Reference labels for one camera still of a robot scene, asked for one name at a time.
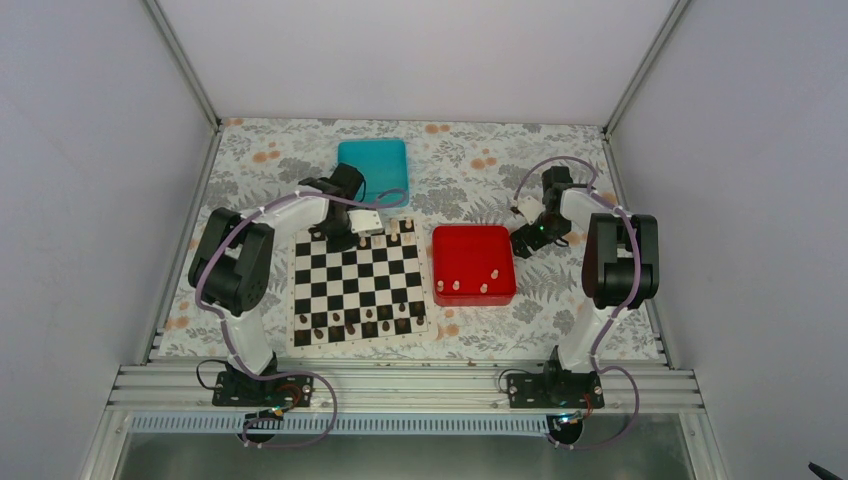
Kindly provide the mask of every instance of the red box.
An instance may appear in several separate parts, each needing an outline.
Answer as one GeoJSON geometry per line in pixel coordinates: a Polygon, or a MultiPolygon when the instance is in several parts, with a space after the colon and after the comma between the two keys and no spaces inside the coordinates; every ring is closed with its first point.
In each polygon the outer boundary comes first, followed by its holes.
{"type": "Polygon", "coordinates": [[[509,231],[499,225],[443,225],[433,230],[433,296],[443,307],[507,305],[515,296],[509,231]],[[498,278],[492,278],[492,271],[498,278]],[[439,280],[444,288],[438,289],[439,280]],[[459,281],[459,289],[453,283],[459,281]],[[480,288],[487,285],[486,293],[480,288]]]}

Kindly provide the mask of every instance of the white square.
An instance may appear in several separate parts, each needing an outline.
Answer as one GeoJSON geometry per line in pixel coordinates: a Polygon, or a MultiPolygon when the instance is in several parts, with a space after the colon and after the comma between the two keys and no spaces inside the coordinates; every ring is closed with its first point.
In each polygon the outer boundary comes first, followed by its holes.
{"type": "Polygon", "coordinates": [[[401,245],[415,245],[417,242],[415,241],[415,234],[412,232],[403,233],[400,236],[400,244],[401,245]]]}
{"type": "Polygon", "coordinates": [[[409,287],[406,289],[406,297],[410,302],[423,302],[424,289],[421,287],[409,287]]]}
{"type": "Polygon", "coordinates": [[[344,308],[359,308],[359,294],[345,293],[342,295],[342,302],[344,303],[344,308]]]}
{"type": "Polygon", "coordinates": [[[310,270],[312,269],[312,257],[309,255],[294,258],[295,270],[310,270]]]}
{"type": "Polygon", "coordinates": [[[327,324],[334,327],[336,325],[344,325],[344,312],[329,312],[327,314],[327,324]]]}
{"type": "Polygon", "coordinates": [[[389,260],[402,260],[403,249],[401,247],[389,247],[387,249],[389,260]]]}
{"type": "Polygon", "coordinates": [[[419,318],[420,317],[415,317],[415,318],[410,319],[410,321],[412,322],[412,325],[411,325],[412,333],[426,332],[430,328],[430,325],[429,325],[430,322],[427,320],[427,317],[423,317],[424,320],[423,320],[423,322],[421,322],[421,325],[418,324],[419,318]]]}
{"type": "Polygon", "coordinates": [[[377,322],[377,336],[379,337],[391,337],[395,335],[395,322],[394,320],[382,320],[377,322]],[[388,330],[384,330],[386,325],[389,326],[388,330]]]}
{"type": "Polygon", "coordinates": [[[418,272],[421,270],[421,264],[417,258],[407,258],[403,261],[403,271],[406,273],[418,272]]]}
{"type": "Polygon", "coordinates": [[[389,287],[406,288],[406,275],[402,273],[394,273],[392,275],[389,275],[389,287]]]}
{"type": "Polygon", "coordinates": [[[359,271],[356,268],[356,265],[343,265],[342,266],[342,280],[351,280],[359,276],[359,271]]]}
{"type": "Polygon", "coordinates": [[[327,258],[327,266],[328,267],[341,267],[342,266],[342,254],[341,253],[328,253],[326,258],[327,258]]]}
{"type": "Polygon", "coordinates": [[[371,256],[371,250],[356,251],[356,263],[371,263],[373,261],[374,260],[371,256]]]}
{"type": "Polygon", "coordinates": [[[312,296],[312,285],[308,283],[302,283],[300,285],[294,286],[294,298],[303,299],[309,298],[312,296]]]}
{"type": "Polygon", "coordinates": [[[309,330],[312,328],[312,319],[308,313],[303,313],[300,315],[294,316],[294,329],[295,330],[309,330]]]}
{"type": "Polygon", "coordinates": [[[323,255],[323,254],[327,253],[327,242],[325,242],[323,240],[320,241],[320,242],[312,242],[312,245],[311,245],[310,248],[311,248],[310,253],[312,255],[323,255]]]}
{"type": "Polygon", "coordinates": [[[341,295],[343,292],[341,280],[330,280],[327,282],[327,295],[341,295]]]}
{"type": "Polygon", "coordinates": [[[382,277],[383,275],[389,274],[389,264],[388,262],[377,262],[374,264],[374,276],[382,277]]]}
{"type": "Polygon", "coordinates": [[[392,304],[392,292],[391,290],[378,290],[375,294],[377,297],[377,305],[391,305],[392,304]]]}
{"type": "Polygon", "coordinates": [[[310,302],[310,312],[326,312],[327,311],[327,297],[315,297],[309,299],[310,302]]]}
{"type": "Polygon", "coordinates": [[[323,283],[327,281],[327,269],[326,268],[313,268],[312,273],[309,275],[309,281],[311,283],[323,283]]]}
{"type": "Polygon", "coordinates": [[[312,329],[312,345],[325,345],[327,342],[329,342],[330,341],[330,339],[329,339],[330,334],[329,334],[328,330],[329,329],[327,327],[313,328],[312,329]],[[315,334],[316,330],[321,332],[321,338],[318,338],[318,335],[315,334]]]}
{"type": "Polygon", "coordinates": [[[374,291],[374,277],[361,277],[359,279],[359,291],[360,292],[373,292],[374,291]]]}

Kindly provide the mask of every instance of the robotic arm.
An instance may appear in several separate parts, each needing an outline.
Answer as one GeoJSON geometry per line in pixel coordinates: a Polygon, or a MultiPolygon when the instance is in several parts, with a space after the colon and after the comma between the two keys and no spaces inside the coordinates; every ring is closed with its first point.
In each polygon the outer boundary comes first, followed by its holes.
{"type": "MultiPolygon", "coordinates": [[[[379,229],[376,212],[349,211],[349,205],[329,198],[352,200],[362,183],[362,174],[343,164],[329,178],[303,180],[295,198],[275,208],[262,209],[261,215],[239,232],[227,253],[213,265],[201,298],[225,309],[226,334],[249,372],[263,375],[276,370],[274,352],[265,336],[261,314],[255,308],[268,288],[274,247],[297,231],[312,227],[315,234],[326,238],[329,252],[344,251],[359,241],[357,233],[374,229],[375,223],[379,229]]],[[[243,220],[242,215],[226,208],[212,212],[189,269],[192,287],[197,288],[215,252],[243,220]]],[[[232,368],[242,369],[232,354],[228,360],[232,368]]]]}
{"type": "Polygon", "coordinates": [[[542,187],[542,202],[527,197],[514,209],[528,223],[511,234],[513,253],[529,258],[545,245],[561,241],[576,224],[588,232],[582,270],[587,299],[540,375],[508,377],[514,377],[511,385],[516,385],[510,405],[563,407],[591,401],[596,408],[602,407],[603,389],[593,356],[602,335],[616,325],[618,311],[636,309],[657,292],[657,221],[650,215],[626,215],[586,185],[575,184],[567,167],[554,166],[542,173],[542,187]],[[631,298],[637,268],[638,285],[631,298]]]}

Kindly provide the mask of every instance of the patterned mat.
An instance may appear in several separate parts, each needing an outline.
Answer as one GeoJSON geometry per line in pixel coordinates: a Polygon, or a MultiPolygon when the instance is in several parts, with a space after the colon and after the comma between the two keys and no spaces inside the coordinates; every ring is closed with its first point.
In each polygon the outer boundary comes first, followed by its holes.
{"type": "MultiPolygon", "coordinates": [[[[521,220],[509,211],[509,199],[521,176],[545,158],[574,155],[599,170],[596,183],[614,198],[597,127],[538,124],[432,123],[370,120],[230,119],[186,265],[159,349],[160,355],[222,356],[225,347],[216,318],[199,312],[185,272],[212,209],[245,211],[290,192],[306,177],[327,175],[336,162],[339,141],[402,138],[407,144],[410,203],[387,213],[423,217],[421,227],[430,255],[430,236],[439,224],[498,223],[508,228],[521,220]]],[[[588,171],[572,168],[576,181],[588,171]]],[[[541,196],[534,176],[522,194],[541,196]]],[[[378,359],[544,359],[568,333],[584,299],[579,285],[584,232],[571,232],[569,248],[550,245],[529,260],[516,260],[518,294],[505,307],[434,307],[437,340],[326,352],[314,357],[378,359]]],[[[275,251],[271,281],[258,307],[273,348],[287,349],[288,252],[275,251]]],[[[630,312],[607,335],[605,359],[658,357],[644,309],[630,312]]]]}

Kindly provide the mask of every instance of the teal tray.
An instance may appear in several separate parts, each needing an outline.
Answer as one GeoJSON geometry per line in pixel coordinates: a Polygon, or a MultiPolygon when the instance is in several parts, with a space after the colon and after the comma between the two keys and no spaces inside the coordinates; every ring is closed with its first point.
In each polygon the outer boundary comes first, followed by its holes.
{"type": "MultiPolygon", "coordinates": [[[[363,187],[356,194],[364,202],[373,203],[377,196],[393,188],[409,192],[409,173],[406,165],[406,144],[401,139],[353,140],[339,144],[339,163],[355,167],[365,177],[363,187]]],[[[380,203],[391,203],[401,195],[387,195],[380,203]]],[[[409,196],[399,207],[409,203],[409,196]]]]}

